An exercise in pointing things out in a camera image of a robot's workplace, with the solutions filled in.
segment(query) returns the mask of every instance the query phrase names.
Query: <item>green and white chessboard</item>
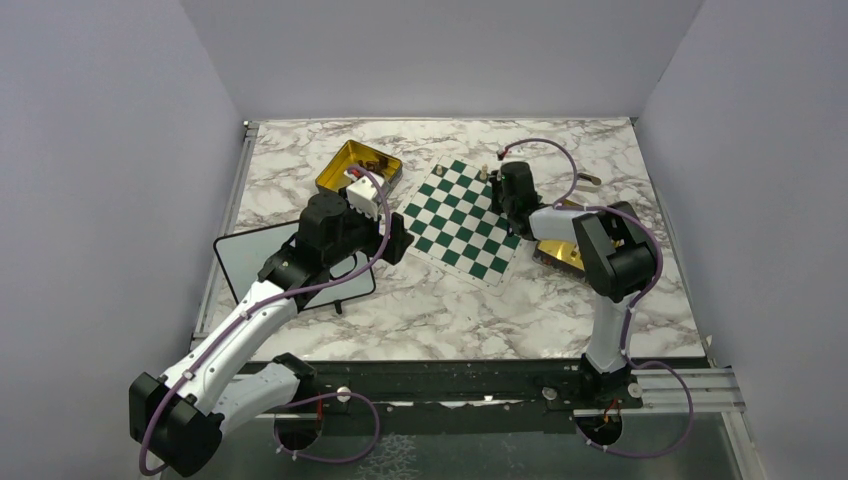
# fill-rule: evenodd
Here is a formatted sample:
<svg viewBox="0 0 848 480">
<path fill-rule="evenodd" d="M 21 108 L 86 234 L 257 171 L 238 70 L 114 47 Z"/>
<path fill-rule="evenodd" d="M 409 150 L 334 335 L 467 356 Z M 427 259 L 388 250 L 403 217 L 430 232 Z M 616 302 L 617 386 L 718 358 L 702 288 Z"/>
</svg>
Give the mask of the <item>green and white chessboard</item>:
<svg viewBox="0 0 848 480">
<path fill-rule="evenodd" d="M 482 290 L 500 295 L 520 243 L 507 237 L 507 221 L 490 212 L 492 187 L 479 169 L 442 157 L 401 204 L 416 238 L 407 253 Z"/>
</svg>

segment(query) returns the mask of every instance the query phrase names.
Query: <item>yellow tray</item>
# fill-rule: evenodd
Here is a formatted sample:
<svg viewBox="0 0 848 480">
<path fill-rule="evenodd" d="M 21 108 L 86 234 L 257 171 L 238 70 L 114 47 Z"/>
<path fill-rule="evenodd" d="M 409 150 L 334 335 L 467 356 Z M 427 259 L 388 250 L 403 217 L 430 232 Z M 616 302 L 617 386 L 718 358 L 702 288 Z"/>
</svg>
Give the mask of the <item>yellow tray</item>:
<svg viewBox="0 0 848 480">
<path fill-rule="evenodd" d="M 382 169 L 379 168 L 381 161 L 384 165 Z M 390 191 L 403 175 L 403 162 L 399 159 L 359 142 L 348 140 L 336 153 L 327 168 L 315 179 L 315 185 L 319 189 L 338 192 L 340 188 L 352 183 L 350 178 L 345 175 L 345 170 L 355 163 L 369 171 L 380 174 L 389 184 Z"/>
</svg>

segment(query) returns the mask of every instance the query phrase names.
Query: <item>table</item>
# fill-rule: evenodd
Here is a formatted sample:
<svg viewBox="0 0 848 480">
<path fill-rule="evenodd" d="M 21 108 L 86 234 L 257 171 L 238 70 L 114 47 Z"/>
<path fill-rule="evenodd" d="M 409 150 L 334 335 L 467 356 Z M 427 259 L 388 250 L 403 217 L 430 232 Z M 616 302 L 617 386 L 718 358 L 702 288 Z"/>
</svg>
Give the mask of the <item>table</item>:
<svg viewBox="0 0 848 480">
<path fill-rule="evenodd" d="M 637 357 L 703 356 L 701 339 L 684 290 L 669 236 L 627 118 L 462 120 L 342 119 L 263 122 L 238 204 L 235 232 L 296 220 L 317 190 L 315 178 L 349 139 L 404 162 L 392 192 L 397 208 L 427 166 L 448 155 L 496 168 L 495 152 L 513 140 L 559 141 L 579 169 L 602 180 L 595 192 L 578 190 L 579 203 L 632 203 L 663 248 L 665 272 L 641 303 L 633 323 L 631 353 Z M 548 145 L 526 145 L 511 160 L 531 164 L 539 193 L 552 201 L 567 188 L 570 167 Z M 253 360 L 283 352 L 309 360 L 431 360 L 578 357 L 592 331 L 591 289 L 531 260 L 522 241 L 515 273 L 500 297 L 445 274 L 412 255 L 397 266 L 378 262 L 374 294 L 304 312 L 268 339 Z M 207 329 L 232 311 L 226 283 L 213 301 Z"/>
</svg>

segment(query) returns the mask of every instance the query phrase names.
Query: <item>green square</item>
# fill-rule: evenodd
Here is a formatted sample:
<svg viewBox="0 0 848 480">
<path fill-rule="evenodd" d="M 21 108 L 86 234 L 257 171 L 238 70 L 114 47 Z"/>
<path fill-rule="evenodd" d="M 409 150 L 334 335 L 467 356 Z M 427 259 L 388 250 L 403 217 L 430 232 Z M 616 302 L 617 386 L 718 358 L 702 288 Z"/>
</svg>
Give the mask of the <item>green square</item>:
<svg viewBox="0 0 848 480">
<path fill-rule="evenodd" d="M 436 213 L 436 210 L 438 209 L 439 202 L 433 200 L 432 198 L 428 198 L 427 201 L 424 203 L 424 210 L 427 210 L 428 212 Z"/>
<path fill-rule="evenodd" d="M 427 240 L 424 237 L 419 237 L 418 242 L 415 244 L 415 248 L 417 248 L 418 250 L 421 250 L 422 252 L 429 252 L 430 247 L 432 247 L 432 246 L 433 246 L 433 242 L 431 242 L 430 240 Z"/>
<path fill-rule="evenodd" d="M 424 222 L 422 222 L 421 220 L 413 220 L 412 225 L 409 226 L 409 231 L 421 235 L 422 233 L 424 233 L 425 228 L 427 228 L 427 225 Z"/>
<path fill-rule="evenodd" d="M 471 207 L 471 211 L 468 212 L 468 214 L 474 218 L 483 218 L 483 215 L 486 214 L 486 211 L 475 205 Z"/>
<path fill-rule="evenodd" d="M 518 246 L 518 242 L 521 241 L 521 237 L 518 235 L 513 235 L 511 237 L 506 237 L 504 239 L 504 246 L 515 250 L 515 247 Z"/>
<path fill-rule="evenodd" d="M 436 243 L 443 247 L 447 247 L 448 245 L 450 245 L 451 240 L 453 240 L 453 237 L 451 237 L 445 232 L 440 233 L 439 236 L 436 237 Z"/>
<path fill-rule="evenodd" d="M 462 194 L 462 199 L 470 204 L 474 204 L 477 201 L 477 197 L 480 195 L 472 192 L 471 190 L 466 190 L 464 194 Z"/>
<path fill-rule="evenodd" d="M 494 240 L 486 240 L 486 243 L 483 244 L 483 251 L 491 253 L 492 255 L 498 253 L 499 248 L 501 248 L 501 246 Z"/>
<path fill-rule="evenodd" d="M 459 197 L 454 197 L 453 195 L 448 194 L 447 198 L 445 198 L 444 202 L 442 203 L 449 207 L 455 207 L 459 205 Z"/>
<path fill-rule="evenodd" d="M 465 250 L 462 252 L 463 257 L 468 257 L 471 260 L 477 259 L 477 255 L 480 255 L 480 249 L 474 245 L 466 245 Z"/>
<path fill-rule="evenodd" d="M 456 261 L 459 260 L 459 254 L 453 250 L 448 250 L 442 255 L 442 261 L 451 266 L 456 266 Z"/>
<path fill-rule="evenodd" d="M 475 232 L 483 235 L 484 237 L 488 237 L 490 233 L 492 233 L 492 225 L 486 222 L 480 222 L 477 225 L 477 228 L 474 229 Z"/>
<path fill-rule="evenodd" d="M 438 188 L 443 192 L 450 192 L 450 189 L 453 188 L 453 184 L 447 180 L 442 180 L 441 182 L 439 182 Z"/>
<path fill-rule="evenodd" d="M 459 227 L 459 231 L 456 232 L 456 238 L 462 240 L 463 242 L 467 242 L 468 240 L 471 240 L 471 235 L 473 233 L 474 232 L 465 227 Z"/>
<path fill-rule="evenodd" d="M 462 222 L 465 221 L 465 214 L 459 210 L 454 210 L 453 213 L 451 213 L 450 221 L 462 225 Z"/>
<path fill-rule="evenodd" d="M 412 218 L 415 218 L 418 216 L 419 213 L 421 213 L 421 207 L 419 207 L 418 205 L 409 205 L 406 207 L 406 210 L 403 213 L 409 215 Z"/>
<path fill-rule="evenodd" d="M 472 276 L 483 280 L 483 277 L 486 276 L 486 267 L 480 265 L 477 262 L 474 262 L 474 265 L 471 266 L 471 270 L 468 271 Z"/>
<path fill-rule="evenodd" d="M 439 230 L 441 230 L 446 223 L 448 223 L 448 220 L 445 217 L 441 217 L 439 215 L 434 215 L 433 219 L 430 220 L 430 225 L 438 228 Z"/>
<path fill-rule="evenodd" d="M 502 258 L 495 257 L 495 259 L 492 260 L 492 264 L 489 265 L 489 268 L 491 268 L 492 270 L 494 270 L 498 273 L 503 273 L 503 272 L 506 271 L 507 265 L 508 264 L 506 263 L 506 260 L 504 260 Z"/>
</svg>

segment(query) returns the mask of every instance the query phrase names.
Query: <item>robotic arm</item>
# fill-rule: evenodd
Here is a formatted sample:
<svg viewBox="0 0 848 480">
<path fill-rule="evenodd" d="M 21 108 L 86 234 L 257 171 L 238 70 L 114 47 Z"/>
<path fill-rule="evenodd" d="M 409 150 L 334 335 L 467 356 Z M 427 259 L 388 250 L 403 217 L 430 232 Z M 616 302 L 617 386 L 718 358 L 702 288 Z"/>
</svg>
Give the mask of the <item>robotic arm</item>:
<svg viewBox="0 0 848 480">
<path fill-rule="evenodd" d="M 374 257 L 380 250 L 381 195 L 372 181 L 382 182 L 367 177 L 339 194 L 313 196 L 300 215 L 297 233 L 265 262 L 227 319 L 161 376 L 142 373 L 133 382 L 130 435 L 142 444 L 142 454 L 146 447 L 180 475 L 192 475 L 209 461 L 224 435 L 274 406 L 289 403 L 301 382 L 314 376 L 311 367 L 284 354 L 248 379 L 232 382 L 270 335 L 322 288 L 343 281 L 331 281 L 334 265 L 357 251 Z M 389 239 L 380 258 L 395 265 L 413 238 L 401 215 L 393 214 L 386 223 Z M 284 298 L 285 292 L 292 295 Z"/>
<path fill-rule="evenodd" d="M 592 338 L 581 361 L 581 389 L 593 397 L 619 388 L 630 376 L 621 351 L 622 344 L 626 348 L 630 343 L 624 321 L 627 304 L 653 278 L 658 255 L 641 229 L 612 213 L 638 218 L 633 207 L 618 202 L 610 211 L 587 212 L 542 204 L 526 162 L 504 164 L 491 173 L 489 182 L 491 211 L 506 216 L 510 234 L 577 244 L 586 279 L 596 293 Z M 622 335 L 627 336 L 624 342 Z"/>
</svg>

